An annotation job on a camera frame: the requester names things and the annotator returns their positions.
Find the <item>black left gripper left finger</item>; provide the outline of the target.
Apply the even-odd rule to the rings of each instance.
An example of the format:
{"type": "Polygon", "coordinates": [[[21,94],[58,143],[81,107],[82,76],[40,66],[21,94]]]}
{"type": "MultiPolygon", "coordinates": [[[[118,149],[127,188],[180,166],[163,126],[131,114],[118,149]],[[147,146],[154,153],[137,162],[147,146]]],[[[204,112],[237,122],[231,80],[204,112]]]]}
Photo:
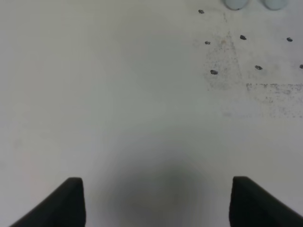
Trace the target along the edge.
{"type": "Polygon", "coordinates": [[[84,227],[83,180],[70,177],[47,198],[12,224],[13,227],[84,227]]]}

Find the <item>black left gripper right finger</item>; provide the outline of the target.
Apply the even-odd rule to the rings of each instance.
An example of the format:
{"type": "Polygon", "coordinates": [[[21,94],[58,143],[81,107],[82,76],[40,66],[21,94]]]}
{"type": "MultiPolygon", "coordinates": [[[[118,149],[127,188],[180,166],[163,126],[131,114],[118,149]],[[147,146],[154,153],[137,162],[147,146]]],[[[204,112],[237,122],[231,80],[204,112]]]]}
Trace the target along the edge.
{"type": "Polygon", "coordinates": [[[246,176],[232,180],[231,227],[303,227],[303,217],[246,176]]]}

